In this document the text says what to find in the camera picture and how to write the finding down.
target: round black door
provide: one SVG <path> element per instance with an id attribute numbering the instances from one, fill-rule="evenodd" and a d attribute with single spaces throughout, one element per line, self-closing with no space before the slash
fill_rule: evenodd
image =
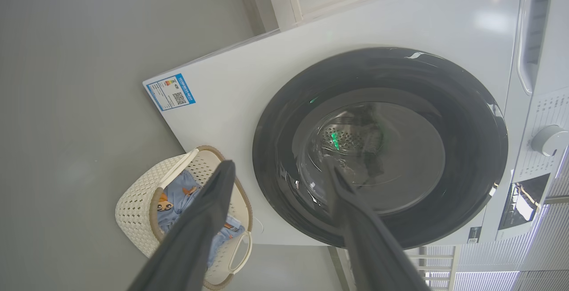
<path id="1" fill-rule="evenodd" d="M 507 153 L 490 92 L 456 64 L 404 48 L 355 50 L 307 68 L 269 102 L 252 147 L 256 178 L 278 214 L 338 247 L 324 156 L 338 161 L 401 246 L 414 248 L 484 207 Z"/>

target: qr code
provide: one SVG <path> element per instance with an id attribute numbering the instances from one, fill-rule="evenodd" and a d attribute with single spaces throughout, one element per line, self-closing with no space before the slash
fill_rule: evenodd
<path id="1" fill-rule="evenodd" d="M 174 100 L 176 100 L 178 105 L 186 103 L 184 95 L 181 92 L 174 93 L 173 96 L 174 96 Z"/>

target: beige plastic basket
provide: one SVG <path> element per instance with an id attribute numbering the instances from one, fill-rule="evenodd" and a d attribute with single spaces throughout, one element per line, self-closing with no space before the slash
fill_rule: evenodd
<path id="1" fill-rule="evenodd" d="M 164 238 L 164 232 L 158 226 L 156 210 L 164 188 L 184 169 L 203 186 L 222 160 L 223 155 L 217 149 L 201 146 L 185 155 L 156 164 L 138 178 L 119 199 L 115 210 L 118 226 L 142 253 L 151 257 Z M 251 255 L 251 204 L 237 178 L 231 194 L 229 214 L 240 220 L 245 231 L 239 239 L 229 240 L 219 248 L 214 264 L 205 273 L 204 286 L 211 290 L 224 288 Z M 240 263 L 232 267 L 237 249 L 244 238 L 248 238 L 247 251 Z"/>

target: washing machine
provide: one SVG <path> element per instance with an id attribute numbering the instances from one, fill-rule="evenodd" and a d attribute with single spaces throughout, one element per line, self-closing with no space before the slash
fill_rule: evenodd
<path id="1" fill-rule="evenodd" d="M 342 247 L 330 155 L 404 248 L 528 232 L 569 143 L 563 0 L 376 0 L 144 82 L 236 163 L 253 240 Z"/>

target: black display screen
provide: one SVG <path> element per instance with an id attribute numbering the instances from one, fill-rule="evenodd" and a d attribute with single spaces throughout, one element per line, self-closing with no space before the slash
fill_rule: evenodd
<path id="1" fill-rule="evenodd" d="M 510 192 L 502 213 L 499 230 L 519 226 L 533 220 L 545 191 L 549 173 L 510 184 Z"/>

